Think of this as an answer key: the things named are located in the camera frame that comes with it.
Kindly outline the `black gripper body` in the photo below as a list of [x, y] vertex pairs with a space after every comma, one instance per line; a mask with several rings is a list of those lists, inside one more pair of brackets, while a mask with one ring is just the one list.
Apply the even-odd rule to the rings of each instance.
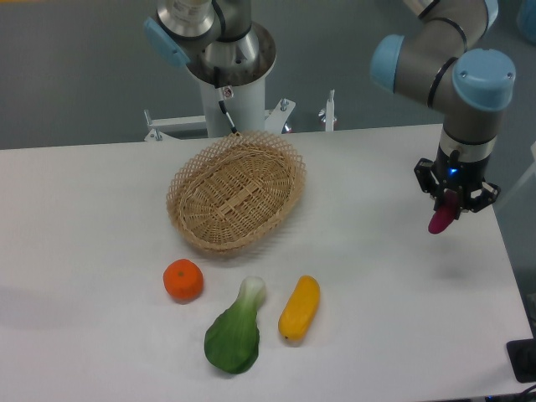
[[439, 182], [438, 190], [439, 204], [443, 199], [444, 193], [451, 191], [457, 195], [458, 209], [457, 214], [464, 211], [464, 196], [468, 191], [476, 190], [481, 187], [482, 182], [486, 182], [485, 172], [490, 157], [480, 161], [465, 162], [461, 160], [461, 154], [458, 151], [452, 151], [450, 155], [438, 149], [435, 160], [434, 174]]

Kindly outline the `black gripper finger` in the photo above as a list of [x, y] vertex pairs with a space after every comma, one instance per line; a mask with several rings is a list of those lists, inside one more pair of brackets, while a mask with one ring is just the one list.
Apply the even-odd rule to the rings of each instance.
[[438, 207], [438, 190], [440, 189], [440, 185], [434, 174], [434, 168], [434, 162], [426, 158], [421, 158], [415, 165], [414, 173], [421, 191], [429, 194], [430, 198], [434, 200], [434, 206]]
[[494, 204], [500, 193], [501, 188], [498, 185], [482, 182], [480, 188], [466, 193], [463, 209], [476, 214]]

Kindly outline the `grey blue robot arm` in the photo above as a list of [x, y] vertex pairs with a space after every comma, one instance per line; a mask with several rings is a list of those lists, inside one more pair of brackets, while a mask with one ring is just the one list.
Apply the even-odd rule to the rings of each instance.
[[495, 1], [408, 1], [422, 22], [412, 38], [388, 35], [374, 51], [371, 80], [444, 116], [435, 160], [421, 159], [415, 176], [439, 210], [454, 203], [456, 217], [493, 204], [501, 189], [485, 179], [516, 69], [477, 42], [498, 16]]

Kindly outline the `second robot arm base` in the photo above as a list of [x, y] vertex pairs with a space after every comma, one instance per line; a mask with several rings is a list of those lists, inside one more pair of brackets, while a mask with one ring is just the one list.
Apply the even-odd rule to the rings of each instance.
[[247, 0], [158, 1], [143, 31], [168, 64], [216, 88], [251, 84], [276, 62], [275, 41]]

